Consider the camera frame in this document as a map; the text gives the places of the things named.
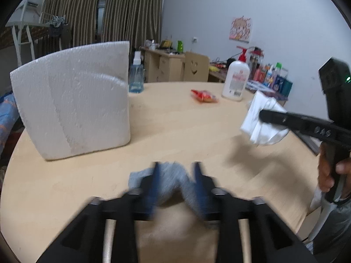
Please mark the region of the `person's right hand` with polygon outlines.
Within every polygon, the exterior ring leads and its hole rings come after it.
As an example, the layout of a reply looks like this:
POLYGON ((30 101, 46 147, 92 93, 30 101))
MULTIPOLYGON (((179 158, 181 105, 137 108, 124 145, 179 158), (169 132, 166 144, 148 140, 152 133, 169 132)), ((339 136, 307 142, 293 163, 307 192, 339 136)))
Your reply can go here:
MULTIPOLYGON (((350 194, 350 159, 343 160, 336 165, 336 172, 346 176, 342 197, 350 194)), ((326 157, 320 155, 318 164, 318 185, 322 192, 328 192, 334 186, 334 179, 331 176, 331 166, 326 157)))

